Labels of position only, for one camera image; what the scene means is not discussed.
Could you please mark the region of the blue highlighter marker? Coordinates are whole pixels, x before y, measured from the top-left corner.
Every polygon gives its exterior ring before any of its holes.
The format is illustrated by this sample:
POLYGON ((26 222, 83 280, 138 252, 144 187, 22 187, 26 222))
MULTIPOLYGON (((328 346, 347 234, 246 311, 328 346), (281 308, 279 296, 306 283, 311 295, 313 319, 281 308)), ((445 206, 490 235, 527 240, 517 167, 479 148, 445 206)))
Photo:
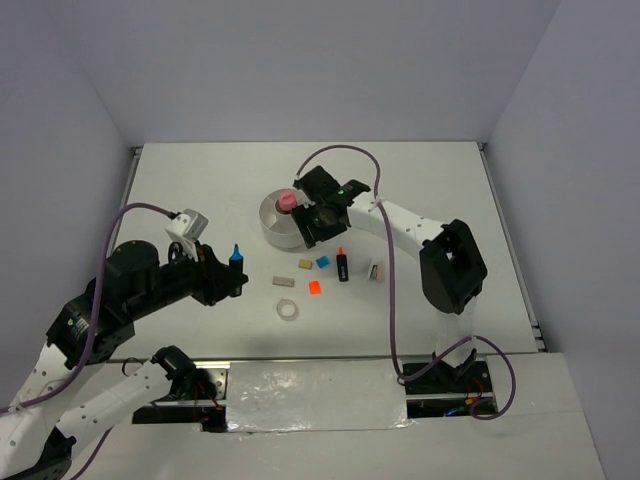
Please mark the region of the blue highlighter marker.
POLYGON ((229 296, 232 298, 240 297, 243 292, 243 286, 248 282, 248 277, 244 272, 244 257, 238 244, 234 245, 233 252, 229 257, 228 266, 233 271, 233 289, 229 296))

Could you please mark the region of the clear jar of pins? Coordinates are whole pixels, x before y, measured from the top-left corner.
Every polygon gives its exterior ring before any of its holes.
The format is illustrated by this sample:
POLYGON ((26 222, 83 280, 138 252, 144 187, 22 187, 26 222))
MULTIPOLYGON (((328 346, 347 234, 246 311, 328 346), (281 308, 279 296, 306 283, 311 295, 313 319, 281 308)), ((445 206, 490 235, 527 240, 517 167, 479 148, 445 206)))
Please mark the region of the clear jar of pins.
POLYGON ((297 206, 296 194, 292 191, 282 191, 276 202, 276 209, 281 214, 288 214, 297 206))

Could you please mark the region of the blue marker cap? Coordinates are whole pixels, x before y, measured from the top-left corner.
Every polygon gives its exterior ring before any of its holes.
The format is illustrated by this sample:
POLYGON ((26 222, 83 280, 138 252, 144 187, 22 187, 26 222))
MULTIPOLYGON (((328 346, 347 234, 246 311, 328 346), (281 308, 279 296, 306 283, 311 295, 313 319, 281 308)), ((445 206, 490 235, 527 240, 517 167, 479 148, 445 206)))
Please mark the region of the blue marker cap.
POLYGON ((330 265, 330 259, 327 256, 321 256, 316 259, 316 264, 320 269, 327 268, 330 265))

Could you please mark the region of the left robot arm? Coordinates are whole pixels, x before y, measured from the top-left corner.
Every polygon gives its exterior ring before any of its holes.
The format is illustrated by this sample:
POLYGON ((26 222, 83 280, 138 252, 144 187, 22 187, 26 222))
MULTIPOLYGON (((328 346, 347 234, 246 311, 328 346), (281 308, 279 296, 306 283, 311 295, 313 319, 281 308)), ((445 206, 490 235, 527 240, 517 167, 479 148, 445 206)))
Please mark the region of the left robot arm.
POLYGON ((82 450, 142 406, 197 389, 213 395, 203 370, 167 346, 115 386, 74 402, 134 336, 135 321, 187 297, 213 306, 247 283, 241 268, 218 261, 210 246, 199 244, 195 253, 161 264, 151 243, 123 243, 106 258, 104 279, 64 305, 14 406, 1 415, 2 478, 60 479, 82 450))

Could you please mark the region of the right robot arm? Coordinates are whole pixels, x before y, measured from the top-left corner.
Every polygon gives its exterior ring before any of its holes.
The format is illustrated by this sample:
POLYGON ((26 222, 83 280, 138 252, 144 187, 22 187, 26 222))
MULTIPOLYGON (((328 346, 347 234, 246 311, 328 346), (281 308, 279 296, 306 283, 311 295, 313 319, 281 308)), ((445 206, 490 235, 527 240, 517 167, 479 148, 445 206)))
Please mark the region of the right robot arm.
POLYGON ((306 202, 291 211, 304 244, 311 249, 350 228, 371 233, 387 241, 390 347, 396 345, 397 249, 419 264, 421 289, 438 312, 436 348, 431 364, 415 374, 397 369, 404 383, 432 371, 436 383, 446 391, 457 391, 470 377, 476 360, 472 340, 472 313, 488 269, 469 226, 454 219, 442 223, 415 214, 387 201, 379 194, 380 180, 372 187, 350 180, 341 185, 323 167, 300 174, 293 187, 306 202))

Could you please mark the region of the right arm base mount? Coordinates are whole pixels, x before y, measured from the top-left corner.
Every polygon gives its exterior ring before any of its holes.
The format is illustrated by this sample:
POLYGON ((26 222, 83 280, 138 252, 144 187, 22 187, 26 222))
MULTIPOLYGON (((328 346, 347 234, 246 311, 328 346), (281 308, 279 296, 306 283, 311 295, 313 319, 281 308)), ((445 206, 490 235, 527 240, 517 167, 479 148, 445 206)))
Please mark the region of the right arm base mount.
POLYGON ((405 395, 409 419, 466 417, 477 404, 478 416, 491 416, 498 411, 485 360, 476 360, 457 380, 438 365, 406 384, 405 395))

